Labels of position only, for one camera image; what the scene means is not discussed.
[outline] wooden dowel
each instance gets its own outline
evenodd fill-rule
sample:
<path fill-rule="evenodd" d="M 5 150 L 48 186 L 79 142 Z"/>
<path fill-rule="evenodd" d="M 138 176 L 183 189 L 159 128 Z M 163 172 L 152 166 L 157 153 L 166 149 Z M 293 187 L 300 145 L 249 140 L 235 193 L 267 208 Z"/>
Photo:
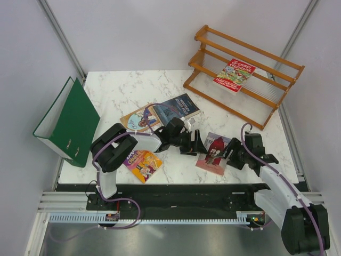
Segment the wooden dowel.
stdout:
<path fill-rule="evenodd" d="M 183 87 L 187 88 L 187 86 L 190 85 L 190 83 L 200 74 L 200 71 L 195 69 L 193 70 L 192 75 L 183 83 Z"/>
<path fill-rule="evenodd" d="M 258 52 L 258 53 L 260 53 L 260 54 L 262 54 L 262 55 L 264 55 L 264 56 L 267 56 L 267 57 L 269 57 L 269 58 L 271 58 L 271 59 L 273 59 L 273 60 L 276 60 L 276 61 L 278 61 L 278 62 L 280 62 L 280 63 L 283 63 L 283 64 L 285 64 L 285 65 L 287 65 L 287 66 L 290 66 L 290 67 L 292 67 L 292 68 L 295 68 L 295 69 L 297 69 L 297 70 L 300 70 L 300 68 L 301 68 L 299 65 L 297 65 L 297 64 L 295 64 L 295 63 L 292 63 L 291 61 L 285 60 L 285 59 L 283 59 L 283 58 L 281 58 L 281 57 L 278 57 L 278 56 L 276 56 L 276 55 L 274 55 L 274 54 L 272 54 L 272 53 L 270 53 L 270 52 L 266 52 L 266 51 L 264 51 L 264 50 L 262 50 L 262 49 L 260 49 L 260 48 L 257 48 L 257 47 L 255 47 L 255 46 L 253 46 L 253 45 L 250 45 L 250 44 L 248 44 L 248 43 L 245 43 L 245 42 L 243 42 L 243 41 L 241 41 L 241 40 L 238 40 L 238 39 L 236 39 L 236 38 L 234 38 L 234 37 L 232 37 L 232 36 L 228 36 L 228 35 L 226 35 L 226 34 L 224 34 L 224 33 L 221 33 L 221 32 L 219 32 L 219 31 L 213 29 L 213 28 L 207 27 L 205 30 L 208 31 L 208 32 L 211 32 L 211 33 L 213 33 L 213 34 L 215 34 L 215 35 L 217 35 L 217 36 L 223 37 L 223 38 L 225 38 L 225 39 L 227 39 L 227 40 L 229 40 L 229 41 L 232 41 L 232 42 L 234 42 L 234 43 L 236 43 L 236 44 L 239 44 L 239 45 L 241 45 L 241 46 L 244 46 L 244 47 L 247 48 L 247 49 L 250 49 L 250 50 L 253 50 L 253 51 L 255 51 L 255 52 Z"/>
<path fill-rule="evenodd" d="M 196 35 L 194 36 L 194 40 L 197 40 L 197 38 L 199 36 L 202 36 L 205 32 L 206 29 L 208 28 L 208 25 L 204 25 L 202 28 L 199 29 L 199 31 L 196 33 Z"/>
<path fill-rule="evenodd" d="M 200 56 L 200 53 L 202 53 L 202 51 L 199 49 L 198 51 L 197 51 L 197 53 L 190 59 L 190 61 L 188 62 L 188 66 L 190 66 L 190 63 L 192 63 L 192 62 L 196 62 L 197 61 L 197 59 L 199 58 L 199 56 Z"/>
<path fill-rule="evenodd" d="M 272 109 L 272 111 L 270 112 L 269 116 L 267 117 L 265 123 L 263 124 L 264 127 L 266 127 L 267 123 L 269 122 L 270 118 L 272 117 L 273 113 L 275 113 L 276 110 L 277 110 L 277 108 Z"/>
<path fill-rule="evenodd" d="M 284 97 L 288 94 L 288 92 L 289 92 L 289 90 L 291 89 L 291 87 L 296 83 L 297 79 L 298 79 L 299 76 L 302 74 L 304 68 L 305 68 L 305 66 L 302 66 L 301 69 L 298 71 L 295 80 L 292 81 L 292 82 L 289 84 L 287 90 L 285 91 L 285 93 L 283 93 L 281 99 L 279 100 L 278 106 L 277 106 L 277 107 L 279 107 L 279 106 L 282 104 L 282 102 L 283 102 L 283 100 L 284 100 Z"/>
<path fill-rule="evenodd" d="M 251 64 L 251 65 L 253 65 L 253 66 L 257 67 L 257 68 L 260 68 L 260 69 L 262 69 L 264 71 L 272 73 L 275 76 L 278 76 L 278 77 L 280 77 L 280 78 L 282 78 L 282 79 L 284 79 L 284 80 L 286 80 L 288 82 L 294 81 L 294 78 L 292 78 L 292 77 L 290 77 L 290 76 L 288 76 L 286 74 L 283 74 L 282 72 L 279 72 L 277 70 L 269 68 L 266 65 L 263 65 L 263 64 L 261 64 L 261 63 L 259 63 L 257 61 L 254 61 L 254 60 L 252 60 L 252 59 L 250 59 L 250 58 L 248 58 L 248 57 L 246 57 L 244 55 L 241 55 L 241 54 L 239 54 L 239 53 L 237 53 L 235 51 L 229 50 L 229 49 L 227 49 L 227 48 L 225 48 L 225 47 L 223 47 L 223 46 L 221 46 L 219 44 L 216 44 L 216 43 L 214 43 L 214 42 L 212 42 L 210 40 L 207 40 L 207 39 L 205 39 L 205 38 L 203 38 L 201 36 L 199 36 L 197 39 L 199 41 L 201 41 L 202 43 L 210 45 L 210 46 L 212 46 L 212 47 L 214 47 L 214 48 L 216 48 L 216 49 L 218 49 L 218 50 L 220 50 L 222 52 L 225 52 L 225 53 L 227 53 L 227 54 L 229 54 L 231 56 L 234 56 L 234 57 L 236 57 L 236 58 L 238 58 L 238 59 L 240 59 L 242 61 L 245 61 L 245 62 L 247 62 L 247 63 L 249 63 L 249 64 Z"/>
<path fill-rule="evenodd" d="M 204 72 L 205 74 L 207 74 L 207 75 L 209 75 L 211 77 L 216 77 L 217 76 L 216 73 L 214 73 L 214 72 L 208 70 L 207 68 L 204 68 L 204 67 L 202 67 L 202 66 L 200 66 L 200 65 L 198 65 L 198 64 L 196 64 L 194 62 L 190 63 L 190 66 L 195 68 L 195 69 L 197 69 L 197 70 L 199 70 L 199 71 L 201 71 L 201 72 Z M 256 99 L 256 100 L 258 100 L 258 101 L 260 101 L 260 102 L 262 102 L 262 103 L 264 103 L 264 104 L 266 104 L 268 106 L 270 106 L 270 107 L 272 107 L 272 108 L 276 107 L 276 103 L 274 103 L 274 102 L 272 102 L 272 101 L 270 101 L 270 100 L 268 100 L 268 99 L 266 99 L 266 98 L 264 98 L 264 97 L 262 97 L 262 96 L 260 96 L 260 95 L 258 95 L 256 93 L 250 91 L 249 89 L 246 89 L 246 88 L 242 87 L 240 89 L 240 91 L 245 93 L 246 95 L 249 95 L 250 97 L 252 97 L 252 98 L 254 98 L 254 99 Z"/>
<path fill-rule="evenodd" d="M 250 119 L 250 118 L 244 116 L 243 114 L 241 114 L 241 113 L 235 111 L 234 109 L 229 108 L 228 106 L 226 106 L 226 105 L 222 104 L 221 102 L 219 102 L 219 101 L 217 101 L 217 100 L 211 98 L 210 96 L 204 94 L 203 92 L 200 92 L 199 90 L 193 88 L 192 86 L 187 85 L 185 88 L 188 89 L 188 90 L 190 90 L 190 91 L 192 91 L 192 92 L 194 92 L 194 93 L 196 93 L 197 95 L 199 95 L 199 96 L 205 98 L 206 100 L 209 100 L 210 102 L 216 104 L 217 106 L 219 106 L 219 107 L 221 107 L 221 108 L 227 110 L 228 112 L 230 112 L 230 113 L 232 113 L 232 114 L 234 114 L 234 115 L 236 115 L 236 116 L 238 116 L 238 117 L 244 119 L 246 122 L 249 122 L 250 124 L 254 125 L 255 127 L 259 128 L 259 129 L 261 129 L 261 130 L 264 129 L 264 126 L 262 126 L 261 124 L 258 124 L 256 121 L 253 121 L 252 119 Z"/>
<path fill-rule="evenodd" d="M 218 54 L 215 54 L 215 53 L 213 53 L 213 52 L 211 52 L 211 51 L 203 50 L 203 52 L 206 53 L 207 55 L 210 55 L 210 56 L 212 56 L 212 57 L 215 57 L 216 59 L 219 59 L 219 60 L 225 62 L 226 64 L 230 62 L 228 59 L 226 59 L 226 58 L 224 58 L 224 57 L 221 57 L 221 56 L 219 56 Z M 284 85 L 281 85 L 280 83 L 277 83 L 277 82 L 275 82 L 274 80 L 271 80 L 271 79 L 269 79 L 269 78 L 267 78 L 267 77 L 265 77 L 265 76 L 262 76 L 262 75 L 260 75 L 260 74 L 255 73 L 255 72 L 254 72 L 252 75 L 253 75 L 254 77 L 257 77 L 257 78 L 260 79 L 260 80 L 263 80 L 263 81 L 266 82 L 266 83 L 269 83 L 269 84 L 271 84 L 271 85 L 273 85 L 273 86 L 275 86 L 275 87 L 277 87 L 277 88 L 279 88 L 279 89 L 282 89 L 283 91 L 285 91 L 285 90 L 287 89 Z"/>

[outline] metal floor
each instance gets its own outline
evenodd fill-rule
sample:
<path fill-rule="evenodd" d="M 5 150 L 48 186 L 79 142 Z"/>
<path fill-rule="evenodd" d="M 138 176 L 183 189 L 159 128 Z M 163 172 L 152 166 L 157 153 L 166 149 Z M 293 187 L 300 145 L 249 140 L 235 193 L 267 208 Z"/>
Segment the metal floor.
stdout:
<path fill-rule="evenodd" d="M 66 239 L 93 224 L 50 223 L 53 237 Z M 289 256 L 280 230 L 263 231 L 234 225 L 138 225 L 127 230 L 93 229 L 69 242 L 46 239 L 48 256 Z"/>

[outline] white cable tray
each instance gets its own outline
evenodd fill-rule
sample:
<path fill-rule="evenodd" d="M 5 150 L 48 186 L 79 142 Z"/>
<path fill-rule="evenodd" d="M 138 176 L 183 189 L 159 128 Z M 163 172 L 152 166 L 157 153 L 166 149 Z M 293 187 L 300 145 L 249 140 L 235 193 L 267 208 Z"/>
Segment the white cable tray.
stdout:
<path fill-rule="evenodd" d="M 111 221 L 106 219 L 106 213 L 51 213 L 50 223 L 132 223 L 134 220 Z M 236 219 L 182 219 L 182 220 L 139 220 L 138 224 L 222 224 L 222 225 L 248 225 L 247 215 L 237 213 Z"/>

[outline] green binder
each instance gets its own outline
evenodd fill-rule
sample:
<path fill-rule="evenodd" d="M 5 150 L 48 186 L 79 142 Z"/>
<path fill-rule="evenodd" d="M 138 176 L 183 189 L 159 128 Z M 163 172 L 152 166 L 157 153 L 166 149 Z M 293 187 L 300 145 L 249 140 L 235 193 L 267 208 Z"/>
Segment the green binder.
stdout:
<path fill-rule="evenodd" d="M 69 77 L 33 135 L 70 164 L 84 167 L 99 120 L 79 80 Z"/>

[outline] book cover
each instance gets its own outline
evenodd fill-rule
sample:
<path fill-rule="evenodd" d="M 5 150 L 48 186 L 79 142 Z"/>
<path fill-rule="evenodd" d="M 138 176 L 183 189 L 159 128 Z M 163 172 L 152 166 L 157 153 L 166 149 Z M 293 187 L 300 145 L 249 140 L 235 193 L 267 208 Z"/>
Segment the book cover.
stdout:
<path fill-rule="evenodd" d="M 143 112 L 144 109 L 146 108 L 145 105 L 142 108 L 139 108 L 138 110 L 122 117 L 120 121 L 122 122 L 123 126 L 129 130 L 132 131 L 138 131 L 138 132 L 144 132 L 145 130 L 148 129 L 147 123 L 143 118 Z M 148 113 L 148 121 L 151 127 L 154 125 L 160 123 L 160 120 L 156 116 L 153 107 L 149 107 L 147 110 Z"/>
<path fill-rule="evenodd" d="M 200 113 L 200 109 L 194 104 L 187 93 L 167 100 L 163 102 L 163 104 L 177 110 L 178 113 L 186 119 Z M 163 105 L 155 105 L 154 111 L 164 126 L 166 126 L 173 117 L 178 117 L 170 108 Z"/>
<path fill-rule="evenodd" d="M 196 166 L 209 172 L 224 175 L 227 160 L 217 156 L 223 152 L 230 140 L 227 137 L 209 132 L 204 143 L 208 154 L 200 154 Z"/>
<path fill-rule="evenodd" d="M 123 163 L 142 183 L 146 183 L 162 165 L 156 155 L 142 150 L 132 151 Z"/>
<path fill-rule="evenodd" d="M 255 69 L 250 64 L 232 59 L 213 81 L 227 91 L 236 94 Z"/>

